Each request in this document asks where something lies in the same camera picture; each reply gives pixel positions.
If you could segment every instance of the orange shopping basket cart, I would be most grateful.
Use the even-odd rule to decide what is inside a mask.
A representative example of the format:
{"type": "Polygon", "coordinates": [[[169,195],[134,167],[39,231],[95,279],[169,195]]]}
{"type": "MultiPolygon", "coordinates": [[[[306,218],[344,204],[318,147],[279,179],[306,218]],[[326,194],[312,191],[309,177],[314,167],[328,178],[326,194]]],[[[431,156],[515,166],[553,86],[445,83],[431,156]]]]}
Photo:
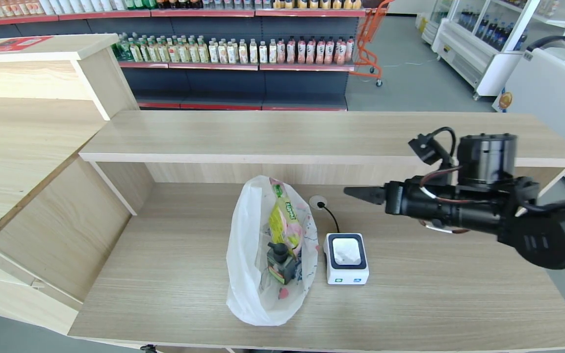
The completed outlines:
{"type": "Polygon", "coordinates": [[[357,69],[351,72],[353,75],[365,76],[376,78],[376,86],[381,87],[383,85],[383,70],[379,65],[379,57],[372,53],[365,46],[372,42],[374,39],[374,34],[376,34],[377,29],[381,26],[381,21],[387,13],[389,3],[394,0],[383,0],[377,7],[371,7],[365,10],[365,17],[363,22],[359,26],[357,31],[357,60],[355,61],[355,66],[357,69]],[[362,67],[370,67],[369,73],[361,72],[362,67]]]}

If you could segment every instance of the red label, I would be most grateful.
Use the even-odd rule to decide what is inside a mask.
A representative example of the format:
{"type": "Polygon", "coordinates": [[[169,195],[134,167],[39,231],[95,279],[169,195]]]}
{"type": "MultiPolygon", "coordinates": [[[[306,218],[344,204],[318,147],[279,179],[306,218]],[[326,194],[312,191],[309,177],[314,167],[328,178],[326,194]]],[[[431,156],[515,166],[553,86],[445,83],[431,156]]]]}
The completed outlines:
{"type": "Polygon", "coordinates": [[[36,36],[36,37],[23,37],[23,38],[12,38],[0,43],[0,52],[2,51],[20,51],[25,48],[29,48],[40,42],[44,42],[53,36],[36,36]]]}

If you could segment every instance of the floor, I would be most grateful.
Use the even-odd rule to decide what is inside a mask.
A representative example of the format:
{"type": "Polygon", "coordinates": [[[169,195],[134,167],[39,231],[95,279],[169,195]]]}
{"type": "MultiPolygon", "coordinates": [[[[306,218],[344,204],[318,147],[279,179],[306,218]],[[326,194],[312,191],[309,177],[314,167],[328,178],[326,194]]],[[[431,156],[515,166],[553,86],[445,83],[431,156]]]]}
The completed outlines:
{"type": "MultiPolygon", "coordinates": [[[[493,99],[474,101],[472,88],[420,38],[413,18],[387,17],[370,48],[378,54],[383,87],[360,76],[348,79],[350,110],[492,112],[493,99]]],[[[565,180],[541,199],[550,203],[565,199],[565,180]]],[[[549,271],[565,298],[565,270],[549,271]]],[[[136,350],[75,340],[49,330],[0,317],[0,353],[132,353],[136,350]]]]}

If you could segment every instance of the plastic bag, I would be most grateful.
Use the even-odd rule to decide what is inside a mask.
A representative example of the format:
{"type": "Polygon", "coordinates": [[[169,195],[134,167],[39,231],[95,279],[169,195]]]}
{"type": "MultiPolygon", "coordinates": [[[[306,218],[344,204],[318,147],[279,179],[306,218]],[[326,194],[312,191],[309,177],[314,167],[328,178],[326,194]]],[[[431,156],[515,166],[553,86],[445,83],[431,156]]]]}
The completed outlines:
{"type": "Polygon", "coordinates": [[[276,201],[268,177],[260,175],[245,183],[232,215],[226,304],[237,318],[254,326],[280,326],[291,319],[302,306],[318,266],[318,230],[309,205],[292,187],[284,187],[305,231],[296,277],[289,284],[277,281],[267,270],[268,219],[276,201]]]}

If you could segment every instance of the red shelf edge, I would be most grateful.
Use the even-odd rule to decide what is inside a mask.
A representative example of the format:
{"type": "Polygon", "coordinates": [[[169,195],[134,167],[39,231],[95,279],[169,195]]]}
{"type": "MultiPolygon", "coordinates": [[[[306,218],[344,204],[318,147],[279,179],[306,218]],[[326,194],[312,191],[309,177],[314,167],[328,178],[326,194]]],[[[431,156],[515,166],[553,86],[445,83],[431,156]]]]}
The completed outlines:
{"type": "Polygon", "coordinates": [[[257,9],[256,16],[363,17],[365,9],[257,9]]]}
{"type": "Polygon", "coordinates": [[[152,17],[254,17],[254,10],[157,9],[150,12],[152,17]]]}
{"type": "Polygon", "coordinates": [[[108,11],[99,13],[71,13],[58,15],[59,21],[70,20],[87,20],[91,18],[133,18],[133,17],[150,17],[150,10],[125,10],[125,11],[108,11]]]}
{"type": "Polygon", "coordinates": [[[137,63],[137,62],[119,62],[119,67],[126,68],[144,68],[144,69],[166,69],[167,63],[137,63]]]}
{"type": "Polygon", "coordinates": [[[205,109],[205,110],[261,110],[260,105],[228,105],[215,103],[182,103],[182,109],[205,109]]]}
{"type": "Polygon", "coordinates": [[[139,102],[139,107],[143,107],[143,108],[180,108],[180,103],[139,102]]]}
{"type": "Polygon", "coordinates": [[[263,110],[280,110],[280,111],[311,111],[311,112],[346,112],[345,108],[320,108],[320,107],[265,107],[263,110]]]}
{"type": "Polygon", "coordinates": [[[258,71],[258,65],[224,63],[169,63],[170,69],[258,71]]]}
{"type": "Polygon", "coordinates": [[[0,25],[14,25],[16,23],[56,22],[57,15],[18,16],[0,18],[0,25]]]}
{"type": "Polygon", "coordinates": [[[258,68],[264,71],[330,71],[330,72],[352,72],[354,65],[320,65],[320,64],[261,64],[258,68]]]}

